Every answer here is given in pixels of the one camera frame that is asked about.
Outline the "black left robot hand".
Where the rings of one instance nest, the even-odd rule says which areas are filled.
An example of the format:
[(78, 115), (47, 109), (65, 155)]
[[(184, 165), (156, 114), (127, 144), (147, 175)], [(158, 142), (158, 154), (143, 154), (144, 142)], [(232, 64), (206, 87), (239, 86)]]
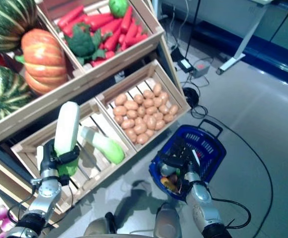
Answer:
[(37, 162), (39, 172), (56, 170), (58, 176), (73, 176), (77, 170), (80, 149), (75, 146), (71, 151), (58, 154), (55, 150), (55, 140), (51, 139), (37, 147)]

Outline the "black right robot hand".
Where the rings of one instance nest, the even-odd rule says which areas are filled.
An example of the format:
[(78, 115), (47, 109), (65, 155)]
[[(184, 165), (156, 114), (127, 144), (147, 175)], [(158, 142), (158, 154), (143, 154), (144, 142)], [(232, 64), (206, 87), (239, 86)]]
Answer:
[(197, 152), (183, 138), (175, 137), (171, 147), (166, 152), (159, 151), (158, 154), (163, 163), (179, 169), (183, 174), (187, 172), (200, 174), (200, 160)]

